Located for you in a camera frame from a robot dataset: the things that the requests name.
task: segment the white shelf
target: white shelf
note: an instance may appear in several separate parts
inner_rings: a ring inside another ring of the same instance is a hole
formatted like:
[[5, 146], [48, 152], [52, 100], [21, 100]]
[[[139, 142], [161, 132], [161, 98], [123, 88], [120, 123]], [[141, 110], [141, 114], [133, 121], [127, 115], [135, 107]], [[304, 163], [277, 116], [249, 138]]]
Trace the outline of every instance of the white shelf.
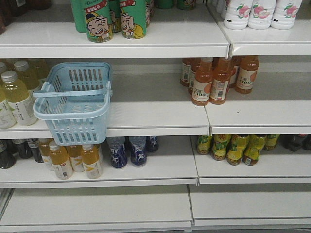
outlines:
[[[196, 148], [196, 137], [191, 137]], [[227, 160], [216, 161], [211, 156], [200, 155], [194, 149], [199, 184], [266, 184], [311, 183], [310, 151], [291, 152], [282, 145], [272, 151], [262, 150], [254, 166], [243, 161], [232, 166]]]
[[310, 86], [310, 73], [259, 73], [250, 94], [230, 89], [224, 104], [206, 106], [210, 134], [309, 134]]
[[265, 30], [249, 27], [232, 30], [224, 25], [224, 20], [213, 6], [209, 4], [208, 8], [231, 44], [229, 56], [311, 54], [311, 10], [308, 0], [303, 1], [295, 24], [289, 30], [272, 27]]
[[192, 11], [155, 10], [147, 34], [138, 40], [116, 33], [105, 43], [76, 31], [69, 4], [29, 11], [0, 37], [0, 58], [174, 58], [225, 57], [229, 43], [202, 4]]
[[307, 184], [191, 185], [190, 198], [194, 227], [311, 227], [311, 186]]
[[115, 169], [110, 164], [110, 150], [103, 143], [103, 174], [90, 180], [84, 172], [74, 172], [67, 180], [60, 180], [47, 170], [45, 164], [33, 158], [17, 159], [10, 169], [1, 171], [0, 187], [5, 188], [76, 188], [196, 184], [197, 171], [188, 136], [159, 137], [159, 150], [147, 154], [147, 163], [135, 167], [128, 164]]
[[0, 232], [181, 230], [189, 229], [191, 220], [185, 185], [16, 189], [0, 222]]

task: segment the dark bottle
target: dark bottle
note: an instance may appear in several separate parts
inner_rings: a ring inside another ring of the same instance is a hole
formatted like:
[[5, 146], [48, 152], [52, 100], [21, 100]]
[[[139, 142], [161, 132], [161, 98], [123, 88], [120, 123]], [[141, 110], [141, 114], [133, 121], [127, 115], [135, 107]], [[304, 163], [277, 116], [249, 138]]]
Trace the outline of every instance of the dark bottle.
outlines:
[[0, 140], [0, 168], [8, 169], [15, 164], [16, 159], [7, 149], [5, 140]]
[[26, 139], [26, 142], [30, 148], [31, 154], [33, 155], [35, 161], [37, 163], [43, 163], [43, 158], [41, 156], [41, 152], [39, 149], [39, 140], [32, 138], [32, 139]]
[[16, 145], [18, 154], [22, 159], [28, 159], [32, 156], [25, 139], [12, 139], [12, 142]]

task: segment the light blue basket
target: light blue basket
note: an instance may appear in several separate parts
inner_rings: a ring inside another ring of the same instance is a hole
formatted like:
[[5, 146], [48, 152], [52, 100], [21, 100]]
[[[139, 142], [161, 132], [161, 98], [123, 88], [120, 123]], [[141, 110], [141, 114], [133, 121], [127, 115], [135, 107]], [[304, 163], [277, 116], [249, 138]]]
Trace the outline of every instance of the light blue basket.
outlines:
[[41, 91], [35, 116], [44, 120], [59, 145], [98, 144], [106, 139], [112, 82], [110, 64], [60, 63]]

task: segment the white bottle cap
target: white bottle cap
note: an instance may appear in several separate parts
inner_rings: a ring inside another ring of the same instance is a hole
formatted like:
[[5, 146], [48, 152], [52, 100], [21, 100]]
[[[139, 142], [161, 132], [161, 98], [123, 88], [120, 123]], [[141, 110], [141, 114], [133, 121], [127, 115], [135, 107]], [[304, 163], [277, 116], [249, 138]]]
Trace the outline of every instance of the white bottle cap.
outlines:
[[15, 71], [6, 71], [1, 74], [1, 78], [5, 83], [12, 83], [18, 79], [18, 75]]
[[14, 68], [17, 71], [26, 71], [29, 69], [29, 64], [27, 61], [24, 61], [24, 60], [18, 61], [14, 63]]

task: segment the white bottle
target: white bottle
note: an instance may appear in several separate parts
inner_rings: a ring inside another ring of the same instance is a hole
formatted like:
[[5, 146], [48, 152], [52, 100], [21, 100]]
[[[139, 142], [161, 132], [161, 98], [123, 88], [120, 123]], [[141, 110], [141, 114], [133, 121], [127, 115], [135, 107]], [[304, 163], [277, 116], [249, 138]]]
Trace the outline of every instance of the white bottle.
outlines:
[[253, 0], [248, 26], [253, 29], [270, 27], [276, 0]]
[[247, 26], [253, 0], [231, 0], [224, 24], [227, 28], [241, 30]]
[[277, 0], [271, 27], [290, 29], [293, 27], [302, 0]]

